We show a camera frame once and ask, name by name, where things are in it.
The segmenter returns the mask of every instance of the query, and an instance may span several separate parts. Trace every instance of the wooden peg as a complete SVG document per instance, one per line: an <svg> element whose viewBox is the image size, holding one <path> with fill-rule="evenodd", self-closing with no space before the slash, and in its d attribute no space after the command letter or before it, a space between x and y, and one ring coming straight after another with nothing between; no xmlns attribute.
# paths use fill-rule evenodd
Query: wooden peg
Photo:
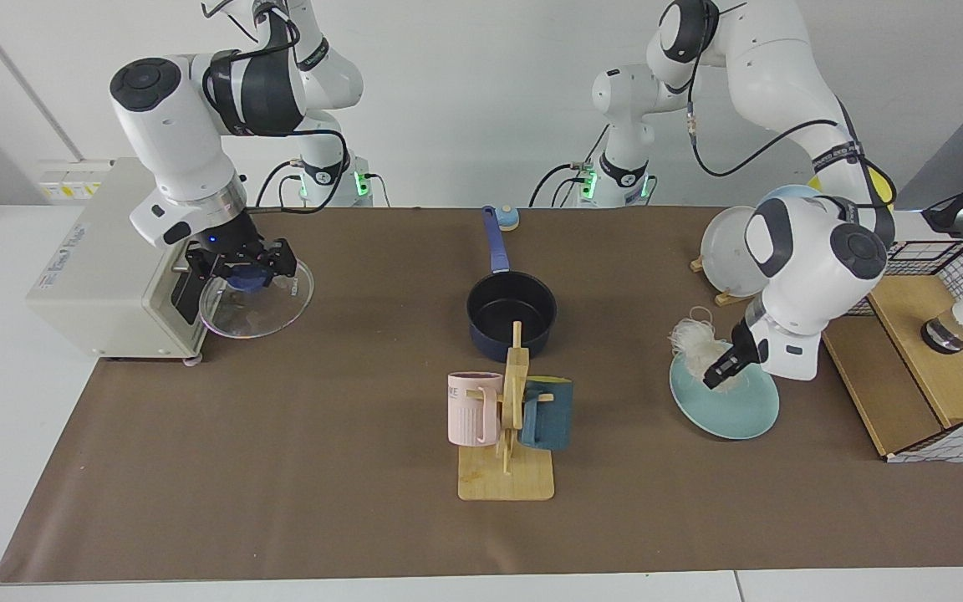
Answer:
<svg viewBox="0 0 963 602"><path fill-rule="evenodd" d="M740 304L742 301L750 300L750 298L752 297L735 297L733 294L726 293L725 291L724 293L717 294L716 305L719 305L720 308L725 308L727 305Z"/></svg>

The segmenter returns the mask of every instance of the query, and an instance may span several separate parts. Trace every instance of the mug handle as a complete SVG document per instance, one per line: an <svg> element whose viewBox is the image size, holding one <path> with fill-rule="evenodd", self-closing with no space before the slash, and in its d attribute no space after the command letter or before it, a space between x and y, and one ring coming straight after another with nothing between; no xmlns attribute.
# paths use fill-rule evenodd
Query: mug handle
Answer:
<svg viewBox="0 0 963 602"><path fill-rule="evenodd" d="M479 443L496 441L498 435L497 426L497 390L489 386L478 386L481 390L481 437L477 438Z"/></svg>

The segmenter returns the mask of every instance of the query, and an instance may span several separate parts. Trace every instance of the frying pan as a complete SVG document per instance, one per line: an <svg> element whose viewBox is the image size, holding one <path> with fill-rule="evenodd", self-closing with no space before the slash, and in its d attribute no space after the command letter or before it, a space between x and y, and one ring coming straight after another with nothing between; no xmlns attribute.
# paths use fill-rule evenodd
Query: frying pan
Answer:
<svg viewBox="0 0 963 602"><path fill-rule="evenodd" d="M507 348L512 346L512 325L521 321L522 346L530 350L530 355L537 355L545 348L557 315L555 298L539 279L512 271L497 224L497 210L485 207L481 212L492 273L478 281L466 297L471 340L485 357L503 362Z"/></svg>

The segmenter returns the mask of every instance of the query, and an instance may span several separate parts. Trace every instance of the label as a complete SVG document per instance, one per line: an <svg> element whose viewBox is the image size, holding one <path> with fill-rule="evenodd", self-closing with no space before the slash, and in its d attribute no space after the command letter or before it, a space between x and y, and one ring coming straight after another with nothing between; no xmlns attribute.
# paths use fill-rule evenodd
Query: label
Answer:
<svg viewBox="0 0 963 602"><path fill-rule="evenodd" d="M43 273L39 274L39 279L35 282L35 288L39 290L54 288L54 283L58 282L58 277L60 277L62 271L65 270L66 264L69 263L70 257L73 256L73 251L76 251L76 248L80 247L80 241L83 241L84 237L88 236L89 228L91 228L91 224L73 225L73 229L69 230L68 235L65 235L65 239L58 245L58 251L54 252Z"/></svg>

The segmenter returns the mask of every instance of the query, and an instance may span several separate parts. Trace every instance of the light blue plate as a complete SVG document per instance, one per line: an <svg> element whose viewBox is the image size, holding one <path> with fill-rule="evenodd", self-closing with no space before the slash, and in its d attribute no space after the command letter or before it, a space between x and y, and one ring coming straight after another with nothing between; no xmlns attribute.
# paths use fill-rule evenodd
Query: light blue plate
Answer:
<svg viewBox="0 0 963 602"><path fill-rule="evenodd" d="M671 393L685 418L717 437L760 437L779 418L779 389L760 365L747 366L737 378L741 382L730 391L712 391L690 376L681 355L671 362Z"/></svg>

